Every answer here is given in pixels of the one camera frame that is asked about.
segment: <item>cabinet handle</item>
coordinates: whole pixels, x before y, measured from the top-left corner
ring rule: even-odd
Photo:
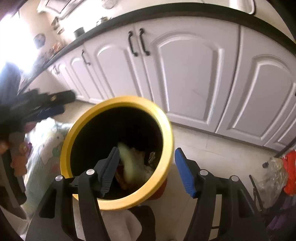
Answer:
[[[140,35],[139,35],[139,37],[140,37],[140,41],[141,41],[141,44],[142,44],[142,49],[145,52],[146,56],[149,56],[150,55],[150,51],[146,50],[146,48],[145,48],[144,40],[143,40],[143,37],[142,37],[143,33],[145,33],[144,29],[143,28],[140,28]]]
[[[133,36],[133,32],[132,31],[129,31],[128,32],[128,44],[130,45],[130,50],[132,52],[132,54],[137,57],[138,56],[138,53],[137,52],[134,52],[133,51],[133,44],[131,43],[131,37]]]
[[[54,71],[55,71],[55,74],[59,74],[59,71],[57,71],[56,66],[54,66],[53,69],[54,69]]]
[[[84,57],[84,50],[82,50],[82,52],[81,52],[81,57],[82,57],[83,62],[84,62],[85,64],[87,64],[87,65],[91,65],[90,62],[87,62],[87,61],[85,60],[85,57]]]

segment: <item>red bag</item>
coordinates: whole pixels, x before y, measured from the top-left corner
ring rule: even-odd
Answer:
[[[289,174],[284,192],[288,195],[294,195],[296,194],[296,151],[290,151],[282,160],[284,168]]]

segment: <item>cabinet door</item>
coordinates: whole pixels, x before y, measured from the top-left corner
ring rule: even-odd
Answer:
[[[61,76],[59,75],[59,72],[57,71],[55,64],[53,64],[52,66],[50,66],[47,70],[62,85],[62,87],[64,88],[65,91],[66,90],[70,90],[70,87],[65,82],[64,78],[61,78]]]
[[[295,66],[285,48],[242,27],[237,71],[217,133],[263,146],[295,104]]]
[[[296,103],[287,119],[272,136],[272,138],[264,145],[266,147],[282,150],[296,137]]]
[[[137,56],[131,52],[129,39]],[[109,97],[136,95],[151,100],[133,25],[100,34],[84,46]]]
[[[137,23],[153,100],[172,122],[217,128],[235,69],[239,27],[197,17]]]
[[[66,54],[63,60],[69,67],[73,78],[75,78],[76,82],[81,85],[82,89],[84,89],[89,96],[89,102],[96,104],[107,98],[83,46]]]
[[[63,61],[63,58],[55,63],[57,74],[63,82],[67,83],[69,88],[73,90],[76,94],[76,99],[82,101],[88,101],[89,97],[82,88],[82,86],[73,78],[69,71],[69,67]]]

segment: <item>blue gripper pad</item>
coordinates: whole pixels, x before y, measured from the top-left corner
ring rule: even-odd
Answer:
[[[194,175],[190,171],[187,161],[190,161],[190,160],[187,160],[182,149],[180,147],[177,148],[175,151],[175,162],[176,162],[179,174],[181,176],[186,192],[190,194],[192,198],[194,198],[196,195]]]

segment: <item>black cup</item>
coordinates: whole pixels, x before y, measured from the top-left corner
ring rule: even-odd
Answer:
[[[78,38],[79,36],[81,36],[84,33],[85,33],[85,31],[84,31],[83,27],[78,28],[77,30],[74,31],[75,38]]]

